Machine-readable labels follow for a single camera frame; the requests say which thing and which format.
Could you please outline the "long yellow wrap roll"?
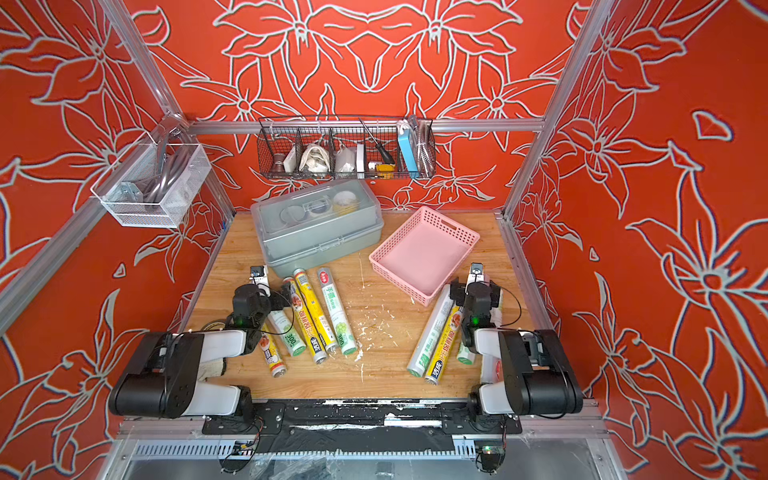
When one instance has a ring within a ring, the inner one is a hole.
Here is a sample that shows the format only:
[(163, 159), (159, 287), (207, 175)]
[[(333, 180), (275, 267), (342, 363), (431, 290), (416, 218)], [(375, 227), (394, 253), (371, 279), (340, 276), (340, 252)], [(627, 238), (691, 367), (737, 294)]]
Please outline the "long yellow wrap roll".
[(435, 351), (425, 372), (425, 380), (432, 385), (439, 384), (441, 375), (450, 356), (451, 347), (461, 327), (462, 319), (462, 307), (454, 305), (446, 320), (442, 333), (437, 341)]

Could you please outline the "pink plastic basket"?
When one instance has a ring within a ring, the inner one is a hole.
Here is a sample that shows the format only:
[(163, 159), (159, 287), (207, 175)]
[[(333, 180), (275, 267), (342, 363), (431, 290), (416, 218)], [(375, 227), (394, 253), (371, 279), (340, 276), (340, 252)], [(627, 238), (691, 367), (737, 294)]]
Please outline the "pink plastic basket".
[(476, 231), (422, 207), (370, 255), (375, 273), (427, 306), (480, 239)]

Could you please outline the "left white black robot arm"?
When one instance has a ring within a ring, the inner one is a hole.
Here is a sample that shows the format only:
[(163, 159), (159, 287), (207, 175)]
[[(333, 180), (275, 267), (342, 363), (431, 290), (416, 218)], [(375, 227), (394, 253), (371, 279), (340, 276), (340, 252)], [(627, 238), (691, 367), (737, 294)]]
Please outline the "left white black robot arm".
[(110, 393), (109, 411), (124, 417), (230, 417), (251, 423), (250, 389), (208, 379), (223, 374), (227, 359), (256, 351), (267, 339), (268, 316), (286, 304), (269, 286), (268, 267), (253, 266), (249, 282), (235, 290), (232, 313), (220, 329), (141, 336)]

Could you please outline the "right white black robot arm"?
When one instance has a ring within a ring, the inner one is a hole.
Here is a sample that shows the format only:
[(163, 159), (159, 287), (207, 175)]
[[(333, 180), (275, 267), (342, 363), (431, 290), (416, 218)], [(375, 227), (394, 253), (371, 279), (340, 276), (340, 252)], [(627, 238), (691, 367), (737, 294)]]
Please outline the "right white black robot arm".
[(515, 329), (501, 321), (502, 287), (473, 263), (451, 282), (461, 311), (461, 344), (484, 362), (468, 396), (472, 420), (515, 415), (561, 418), (582, 411), (584, 395), (555, 331)]

